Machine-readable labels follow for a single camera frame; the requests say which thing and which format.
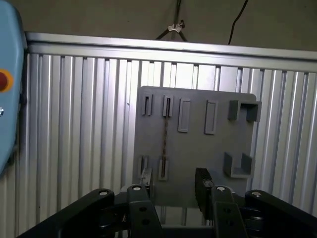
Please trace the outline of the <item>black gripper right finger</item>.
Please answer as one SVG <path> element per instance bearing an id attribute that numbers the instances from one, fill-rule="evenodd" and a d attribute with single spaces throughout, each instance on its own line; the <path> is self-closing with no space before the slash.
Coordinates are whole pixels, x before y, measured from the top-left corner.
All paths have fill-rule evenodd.
<path id="1" fill-rule="evenodd" d="M 205 168 L 195 170 L 195 197 L 216 238 L 315 238 L 313 215 L 261 190 L 244 196 L 215 185 Z"/>

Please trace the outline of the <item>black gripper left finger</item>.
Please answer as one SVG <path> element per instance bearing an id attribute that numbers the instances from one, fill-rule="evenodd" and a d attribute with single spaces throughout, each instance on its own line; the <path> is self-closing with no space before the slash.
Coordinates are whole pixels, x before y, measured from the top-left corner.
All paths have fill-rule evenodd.
<path id="1" fill-rule="evenodd" d="M 22 238 L 161 238 L 162 227 L 151 201 L 152 169 L 119 194 L 95 189 L 20 235 Z"/>

